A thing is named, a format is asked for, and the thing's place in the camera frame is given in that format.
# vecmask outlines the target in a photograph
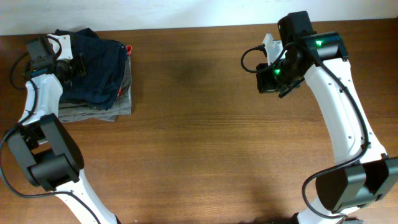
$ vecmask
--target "white wall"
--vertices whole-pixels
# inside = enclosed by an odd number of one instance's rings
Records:
[[[312,21],[398,16],[398,0],[2,0],[0,35],[275,23],[307,10]]]

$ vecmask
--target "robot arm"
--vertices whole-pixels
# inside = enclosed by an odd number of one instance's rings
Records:
[[[313,31],[307,12],[291,13],[278,22],[282,41],[274,41],[270,34],[263,41],[268,64],[260,64],[257,70],[257,87],[260,93],[279,91],[282,98],[304,80],[313,91],[328,128],[335,164],[360,159],[350,166],[325,172],[317,177],[318,197],[310,208],[296,213],[292,223],[334,224],[341,222],[337,215],[347,215],[371,202],[382,199],[398,180],[398,158],[388,158],[386,150],[373,133],[351,78],[348,53],[337,33],[317,34]],[[342,82],[341,87],[322,67]],[[343,88],[353,98],[349,100]],[[354,110],[353,103],[359,109]],[[370,145],[366,147],[361,114],[366,126]]]
[[[69,35],[50,35],[54,39],[34,39],[28,42],[32,57],[30,78],[26,83],[27,99],[21,120],[26,118],[36,103],[32,116],[23,123],[23,128],[8,140],[8,146],[21,166],[29,182],[46,191],[71,192],[95,214],[100,223],[117,224],[120,221],[102,203],[87,181],[83,156],[58,120],[58,104],[68,77],[60,77],[65,71],[53,69],[58,61],[72,64],[73,55]],[[40,144],[50,143],[51,148],[33,153]],[[56,194],[81,223],[97,223],[94,216],[83,204],[67,194]]]

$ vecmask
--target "brown wood surface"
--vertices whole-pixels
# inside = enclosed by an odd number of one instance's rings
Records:
[[[398,156],[396,19],[314,23],[338,31],[368,120],[390,156]],[[303,181],[333,165],[328,131],[306,86],[284,99],[260,95],[242,53],[277,26],[99,32],[133,46],[134,112],[114,123],[88,120],[66,129],[80,146],[91,186],[122,223],[237,223],[291,217],[305,208]],[[35,35],[0,37],[0,132],[21,116],[25,91],[9,69]],[[256,52],[246,63],[265,62]],[[12,184],[29,185],[8,149]],[[310,198],[315,196],[313,185]],[[78,223],[55,197],[23,199],[0,184],[0,223]],[[398,187],[354,215],[396,223]]]

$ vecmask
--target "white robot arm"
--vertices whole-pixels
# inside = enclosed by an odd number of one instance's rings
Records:
[[[388,158],[366,119],[341,37],[337,33],[316,34],[307,12],[291,13],[278,25],[282,41],[275,41],[267,34],[263,45],[251,49],[264,51],[268,64],[248,70],[243,64],[244,56],[251,51],[248,50],[242,57],[242,66],[248,72],[257,73],[260,93],[280,91],[280,98],[305,80],[325,119],[335,164],[341,164],[338,169],[317,176],[318,197],[311,204],[306,202],[308,208],[296,213],[291,222],[341,223],[347,214],[388,193],[398,179],[398,158]],[[369,146],[364,150],[367,138]],[[345,165],[354,159],[356,162]],[[303,186],[305,200],[305,186],[310,180]]]
[[[55,61],[64,60],[68,62],[70,60],[73,60],[70,36],[49,36],[58,39],[58,42],[54,41],[53,39],[48,39],[50,45],[52,46],[52,50],[54,52],[58,52],[60,49],[59,44],[61,45],[62,49],[61,54],[56,57]],[[41,126],[43,123],[43,118],[51,114],[53,115],[53,117],[48,119],[50,120],[48,122],[55,124],[55,126],[58,126],[59,128],[61,124],[56,117],[58,116],[58,104],[63,91],[60,80],[53,73],[47,72],[42,74],[34,73],[32,74],[31,80],[35,83],[35,86],[33,86],[31,82],[26,83],[28,94],[25,104],[25,110],[20,121],[28,117],[28,115],[31,113],[30,110],[33,108],[34,103],[36,103],[35,110],[33,111],[32,116],[29,116],[29,119],[23,122],[23,126]],[[101,200],[98,198],[98,196],[95,194],[94,190],[88,183],[80,150],[78,148],[76,149],[76,147],[72,147],[72,149],[69,150],[68,147],[70,147],[71,145],[74,146],[74,144],[65,141],[67,146],[63,147],[59,146],[59,144],[62,144],[63,141],[51,139],[53,137],[52,133],[58,132],[57,128],[52,128],[49,131],[50,133],[46,133],[45,128],[42,129],[44,136],[42,136],[41,139],[37,139],[37,142],[39,144],[44,144],[48,141],[52,145],[52,149],[49,149],[49,155],[55,154],[56,156],[53,157],[53,159],[43,161],[40,156],[33,155],[30,151],[21,153],[21,151],[27,149],[26,147],[21,147],[21,145],[23,144],[22,141],[25,140],[26,143],[26,139],[24,139],[23,136],[22,138],[20,138],[21,135],[18,133],[11,136],[7,141],[10,150],[13,152],[17,161],[19,162],[19,165],[22,167],[23,170],[28,170],[28,172],[26,172],[25,174],[33,175],[33,177],[28,177],[31,184],[35,186],[41,185],[45,190],[51,192],[71,192],[75,197],[79,198],[81,202],[83,202],[88,208],[91,209],[91,211],[95,214],[100,223],[120,223],[117,217],[101,203]],[[59,134],[61,138],[73,141],[72,138],[70,138],[69,135],[66,133],[66,130],[64,130],[64,133],[60,131]],[[64,149],[65,151],[56,152],[57,147]],[[57,160],[55,158],[58,158],[59,156],[61,157],[62,154],[68,153],[70,153],[71,156],[67,156],[67,164],[71,163],[71,161],[76,161],[77,164],[80,164],[79,166],[72,166],[68,167],[67,169],[61,167],[63,166],[60,165],[61,162],[59,161],[61,160]],[[53,170],[58,169],[58,166],[60,166],[60,169],[62,169],[60,171],[61,173],[63,173],[64,170],[70,169],[68,172],[74,172],[75,174],[77,174],[76,178],[70,177],[70,180],[61,180],[64,179],[66,176],[69,176],[69,174],[62,174],[61,176],[58,172],[53,172]],[[75,214],[75,216],[77,217],[77,219],[79,219],[81,223],[97,223],[96,218],[83,206],[81,202],[75,200],[73,197],[67,194],[56,194],[55,196],[61,199],[61,201],[69,207],[69,209]]]

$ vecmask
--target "stack of folded clothes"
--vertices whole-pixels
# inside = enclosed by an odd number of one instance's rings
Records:
[[[91,29],[70,34],[73,57],[81,56],[86,75],[70,79],[60,98],[61,122],[89,118],[114,121],[117,115],[131,114],[131,46],[114,40],[101,40]]]

